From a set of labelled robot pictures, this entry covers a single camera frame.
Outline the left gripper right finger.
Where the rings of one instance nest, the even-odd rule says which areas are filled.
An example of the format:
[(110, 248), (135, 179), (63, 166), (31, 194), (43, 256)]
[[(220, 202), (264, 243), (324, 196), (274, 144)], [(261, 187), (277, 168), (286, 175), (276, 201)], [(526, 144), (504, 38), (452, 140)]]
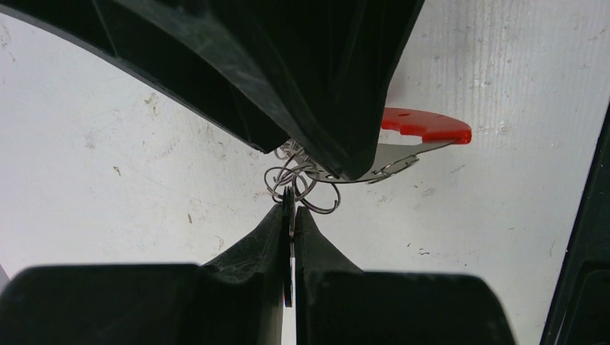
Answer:
[(298, 344), (513, 344), (493, 291), (472, 275), (360, 269), (295, 219)]

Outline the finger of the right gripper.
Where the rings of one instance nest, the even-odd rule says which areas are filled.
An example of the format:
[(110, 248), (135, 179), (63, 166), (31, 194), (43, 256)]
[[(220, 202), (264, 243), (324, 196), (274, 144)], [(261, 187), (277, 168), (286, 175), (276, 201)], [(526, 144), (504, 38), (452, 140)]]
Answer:
[(192, 1), (225, 78), (332, 174), (372, 166), (389, 84), (421, 1)]
[(2, 1), (1, 13), (85, 49), (255, 150), (288, 139), (208, 62), (118, 1)]

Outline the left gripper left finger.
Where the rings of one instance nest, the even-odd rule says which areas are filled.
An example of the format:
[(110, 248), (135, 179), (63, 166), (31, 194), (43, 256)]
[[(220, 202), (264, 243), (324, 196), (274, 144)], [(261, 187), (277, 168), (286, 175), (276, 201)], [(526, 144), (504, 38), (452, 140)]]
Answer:
[(3, 344), (279, 344), (291, 208), (203, 265), (31, 267), (1, 294)]

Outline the silver wire keyrings bunch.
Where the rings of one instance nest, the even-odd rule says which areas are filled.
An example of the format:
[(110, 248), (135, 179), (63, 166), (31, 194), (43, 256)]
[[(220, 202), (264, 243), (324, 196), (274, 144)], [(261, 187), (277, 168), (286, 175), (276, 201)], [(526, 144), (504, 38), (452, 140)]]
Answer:
[[(322, 176), (322, 169), (307, 155), (304, 148), (293, 139), (284, 142), (273, 151), (273, 155), (281, 162), (269, 167), (263, 174), (265, 188), (275, 203), (284, 199), (282, 188), (293, 190), (296, 203), (307, 207), (310, 211), (322, 215), (336, 211), (342, 201), (342, 196), (336, 183), (319, 182), (315, 178)], [(308, 200), (311, 192), (321, 184), (327, 184), (335, 192), (335, 199), (329, 208), (316, 206)]]

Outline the red handled key tool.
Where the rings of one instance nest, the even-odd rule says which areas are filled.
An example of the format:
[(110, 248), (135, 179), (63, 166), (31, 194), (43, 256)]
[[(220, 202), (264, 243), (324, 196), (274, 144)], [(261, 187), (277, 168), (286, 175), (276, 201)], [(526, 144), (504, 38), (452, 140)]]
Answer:
[(383, 133), (395, 132), (401, 139), (378, 143), (373, 164), (354, 183), (381, 182), (414, 165), (421, 154), (469, 144), (472, 139), (472, 129), (465, 122), (414, 109), (384, 109), (381, 129)]

